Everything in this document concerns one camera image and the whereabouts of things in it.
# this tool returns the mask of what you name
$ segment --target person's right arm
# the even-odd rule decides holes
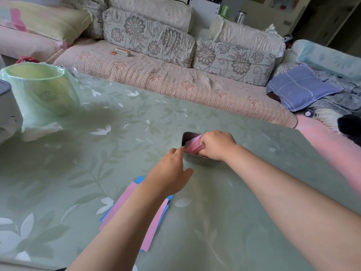
[[[230,133],[208,132],[201,142],[200,154],[226,162],[316,270],[361,270],[361,216],[236,144]]]

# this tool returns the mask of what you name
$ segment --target floral tablecloth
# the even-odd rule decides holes
[[[255,154],[360,213],[347,182],[294,129],[79,75],[82,108],[64,131],[0,147],[0,260],[66,267],[100,217],[183,132],[221,129]],[[133,270],[313,270],[224,163],[195,170]]]

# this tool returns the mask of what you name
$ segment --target person's left hand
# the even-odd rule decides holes
[[[166,197],[181,191],[191,178],[193,169],[183,171],[184,147],[172,148],[151,170],[144,183],[160,188]]]

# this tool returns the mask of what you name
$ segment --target transparent table cover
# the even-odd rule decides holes
[[[67,267],[130,182],[183,132],[221,129],[258,156],[360,213],[347,182],[294,129],[79,75],[79,114],[64,131],[0,147],[0,260]],[[34,119],[34,124],[53,121]],[[195,170],[134,270],[313,270],[224,163]]]

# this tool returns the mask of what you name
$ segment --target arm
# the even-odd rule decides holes
[[[193,174],[183,171],[183,155],[184,147],[169,150],[67,271],[132,270],[160,205]]]
[[[316,270],[361,270],[358,214],[237,145],[229,133],[208,132],[201,142],[200,154],[225,161]]]

